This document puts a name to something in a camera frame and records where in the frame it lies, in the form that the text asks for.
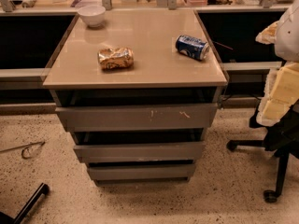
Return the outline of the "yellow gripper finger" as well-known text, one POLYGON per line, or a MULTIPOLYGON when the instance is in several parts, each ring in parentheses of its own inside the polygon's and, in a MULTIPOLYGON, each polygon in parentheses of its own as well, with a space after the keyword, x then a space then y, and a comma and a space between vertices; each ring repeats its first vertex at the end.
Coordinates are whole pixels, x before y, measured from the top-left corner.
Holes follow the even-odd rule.
POLYGON ((278 70, 271 69, 266 77, 264 97, 256 121, 263 126, 273 126, 299 99, 299 63, 286 62, 278 70))
POLYGON ((265 29, 263 29, 260 33, 257 34, 255 40, 259 43, 269 45, 274 44, 276 39, 276 30, 278 27, 278 23, 275 21, 265 29))

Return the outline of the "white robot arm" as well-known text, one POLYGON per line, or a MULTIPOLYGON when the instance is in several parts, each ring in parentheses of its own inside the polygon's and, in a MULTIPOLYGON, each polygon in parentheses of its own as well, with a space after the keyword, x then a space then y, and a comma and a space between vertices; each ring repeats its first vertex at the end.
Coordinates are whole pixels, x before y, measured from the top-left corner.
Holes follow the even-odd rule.
POLYGON ((294 0, 280 19, 258 33, 255 40, 273 44, 275 54, 286 62, 278 70, 269 71, 258 106, 256 121, 270 127, 299 100, 299 0, 294 0))

